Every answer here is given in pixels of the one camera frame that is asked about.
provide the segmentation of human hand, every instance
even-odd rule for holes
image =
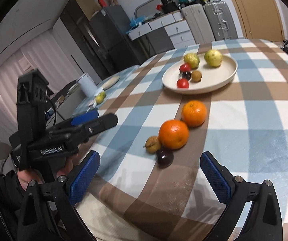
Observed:
[[[77,157],[77,154],[74,156],[67,157],[65,166],[57,171],[56,176],[59,177],[61,175],[68,175],[68,173],[73,169],[72,160]],[[17,177],[20,182],[21,187],[26,191],[28,183],[31,180],[36,180],[39,184],[43,183],[43,181],[39,178],[37,173],[33,169],[25,169],[17,172]]]

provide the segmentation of paper towel roll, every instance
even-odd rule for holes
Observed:
[[[95,92],[97,91],[97,86],[87,73],[80,76],[76,82],[88,98],[94,97]]]

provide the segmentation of silver suitcase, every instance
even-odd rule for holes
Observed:
[[[237,39],[234,21],[226,2],[205,4],[204,10],[216,41]]]
[[[210,23],[201,4],[193,4],[181,9],[197,44],[215,41]]]

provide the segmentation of orange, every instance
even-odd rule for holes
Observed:
[[[158,139],[169,149],[182,148],[188,141],[188,127],[176,119],[165,121],[158,132]]]
[[[201,126],[207,117],[207,108],[197,100],[190,101],[182,108],[182,120],[189,127]]]

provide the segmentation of blue gripper pad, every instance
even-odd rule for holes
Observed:
[[[97,119],[98,116],[99,116],[98,111],[96,109],[93,109],[87,113],[84,113],[84,114],[81,114],[79,116],[74,117],[73,120],[71,121],[71,125],[77,126],[79,124]]]
[[[221,166],[208,151],[201,155],[200,166],[219,202],[228,205],[234,192],[232,174],[226,167]]]
[[[68,197],[71,205],[75,205],[78,202],[81,202],[83,199],[84,194],[86,193],[86,190],[89,187],[89,184],[93,180],[99,165],[100,165],[100,156],[98,152],[91,150],[87,156],[84,158],[82,163],[78,166],[81,166],[81,169],[79,168],[79,173],[76,177],[74,177],[74,181],[67,182],[66,185],[68,187]]]

